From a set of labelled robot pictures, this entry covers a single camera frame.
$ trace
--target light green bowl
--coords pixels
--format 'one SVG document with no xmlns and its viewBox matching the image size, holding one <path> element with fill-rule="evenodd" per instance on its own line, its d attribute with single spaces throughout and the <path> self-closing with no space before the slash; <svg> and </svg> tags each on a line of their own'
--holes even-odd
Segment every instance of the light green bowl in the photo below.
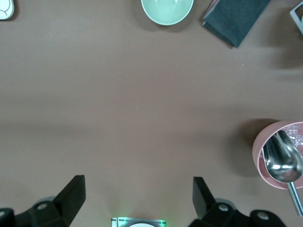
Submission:
<svg viewBox="0 0 303 227">
<path fill-rule="evenodd" d="M 194 0 L 141 0 L 146 15 L 159 25 L 174 25 L 190 12 Z"/>
</svg>

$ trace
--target brown table surface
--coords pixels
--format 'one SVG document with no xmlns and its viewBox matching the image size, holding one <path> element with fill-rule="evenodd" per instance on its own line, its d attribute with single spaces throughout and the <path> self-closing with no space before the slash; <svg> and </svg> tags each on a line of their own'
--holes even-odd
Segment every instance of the brown table surface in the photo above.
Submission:
<svg viewBox="0 0 303 227">
<path fill-rule="evenodd" d="M 210 0 L 169 27 L 140 0 L 14 2 L 0 22 L 0 207 L 20 213 L 83 174 L 71 226 L 123 216 L 186 227 L 202 176 L 245 215 L 302 225 L 251 155 L 267 124 L 303 117 L 298 0 L 271 1 L 239 48 L 201 26 Z"/>
</svg>

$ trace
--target pink bowl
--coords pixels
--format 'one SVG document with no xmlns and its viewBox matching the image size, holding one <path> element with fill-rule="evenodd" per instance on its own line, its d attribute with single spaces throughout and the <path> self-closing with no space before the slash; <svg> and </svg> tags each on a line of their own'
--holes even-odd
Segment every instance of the pink bowl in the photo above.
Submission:
<svg viewBox="0 0 303 227">
<path fill-rule="evenodd" d="M 266 183 L 280 189 L 287 189 L 287 185 L 286 183 L 276 181 L 269 175 L 265 167 L 264 159 L 261 156 L 262 148 L 276 132 L 293 124 L 296 124 L 299 130 L 303 130 L 303 122 L 297 122 L 297 121 L 276 122 L 263 129 L 256 137 L 254 144 L 252 146 L 252 157 L 259 174 L 261 175 L 261 177 Z M 296 188 L 303 187 L 303 177 L 295 181 L 295 186 Z"/>
</svg>

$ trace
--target dark gray towel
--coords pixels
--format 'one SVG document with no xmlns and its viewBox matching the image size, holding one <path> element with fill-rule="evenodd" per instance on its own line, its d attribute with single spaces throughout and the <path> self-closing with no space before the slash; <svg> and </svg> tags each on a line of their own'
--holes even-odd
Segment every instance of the dark gray towel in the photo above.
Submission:
<svg viewBox="0 0 303 227">
<path fill-rule="evenodd" d="M 239 47 L 270 0 L 219 0 L 204 17 L 203 26 L 232 46 Z"/>
</svg>

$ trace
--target metal spoon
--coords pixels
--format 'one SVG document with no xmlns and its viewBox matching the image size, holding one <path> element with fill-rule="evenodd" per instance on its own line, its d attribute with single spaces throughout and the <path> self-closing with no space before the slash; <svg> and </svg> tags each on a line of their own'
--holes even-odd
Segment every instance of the metal spoon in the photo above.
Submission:
<svg viewBox="0 0 303 227">
<path fill-rule="evenodd" d="M 297 213 L 302 217 L 303 206 L 294 181 L 303 175 L 303 157 L 284 131 L 273 135 L 262 150 L 268 173 L 287 184 Z"/>
</svg>

